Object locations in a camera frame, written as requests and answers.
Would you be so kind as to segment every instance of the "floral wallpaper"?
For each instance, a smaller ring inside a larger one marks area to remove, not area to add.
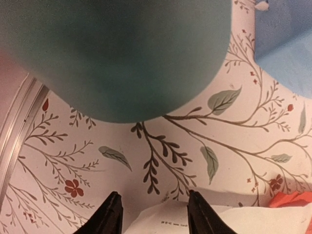
[[[253,5],[233,1],[221,70],[173,113],[111,124],[51,93],[18,158],[0,233],[73,233],[113,190],[123,198],[124,230],[141,210],[186,200],[193,187],[216,194],[212,203],[232,206],[265,206],[278,191],[310,191],[312,101],[255,64]]]

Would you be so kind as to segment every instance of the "blue surface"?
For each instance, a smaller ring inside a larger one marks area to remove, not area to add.
[[[255,14],[255,61],[291,91],[312,98],[312,0],[269,5]]]

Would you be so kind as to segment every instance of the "red flower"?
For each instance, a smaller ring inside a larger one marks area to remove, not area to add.
[[[292,111],[292,110],[293,110],[293,105],[292,105],[292,104],[289,104],[288,107],[287,107],[287,110],[288,110],[288,111]]]
[[[36,223],[36,221],[33,220],[33,215],[32,215],[32,214],[23,212],[23,215],[25,216],[26,220],[28,220],[28,218],[27,218],[27,215],[28,215],[29,218],[30,218],[30,222],[31,222],[31,223]]]
[[[70,193],[70,195],[72,197],[76,197],[77,194],[79,194],[79,196],[83,196],[83,190],[81,188],[78,188],[79,183],[78,180],[73,179],[73,182],[70,180],[65,181],[66,187],[65,187],[65,191]]]
[[[44,105],[42,106],[42,110],[43,111],[47,111],[49,107],[49,99],[47,99],[44,103]]]
[[[270,187],[273,190],[279,190],[281,188],[281,184],[284,182],[283,178],[281,177],[280,174],[277,175],[275,179],[270,180]]]

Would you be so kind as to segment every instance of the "teal cushion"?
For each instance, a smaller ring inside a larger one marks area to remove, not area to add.
[[[227,52],[230,0],[0,2],[0,43],[95,119],[166,114],[213,80]]]

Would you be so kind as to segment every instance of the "green leaf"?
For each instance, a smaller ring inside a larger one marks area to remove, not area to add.
[[[298,132],[300,134],[303,133],[305,127],[306,127],[306,106],[303,107],[302,112],[301,112],[301,116],[300,116],[300,124],[299,124],[299,128],[298,128]]]
[[[208,107],[213,114],[218,116],[228,109],[240,94],[242,88],[238,90],[225,90],[212,95],[208,100]]]
[[[271,159],[275,162],[279,163],[286,163],[288,162],[293,156],[289,156],[287,154],[281,154],[281,155],[273,155]]]
[[[99,147],[98,150],[102,153],[102,155],[104,157],[117,160],[117,161],[121,162],[122,164],[124,164],[125,166],[127,166],[130,169],[130,171],[132,171],[128,160],[126,159],[126,157],[122,153],[118,152],[117,150],[113,150],[107,146],[101,146],[101,147]]]
[[[204,155],[205,160],[207,161],[207,172],[209,176],[209,184],[211,184],[213,177],[215,176],[218,168],[219,168],[219,162],[215,155],[215,153],[210,149],[208,146],[202,146],[200,148],[200,151]]]

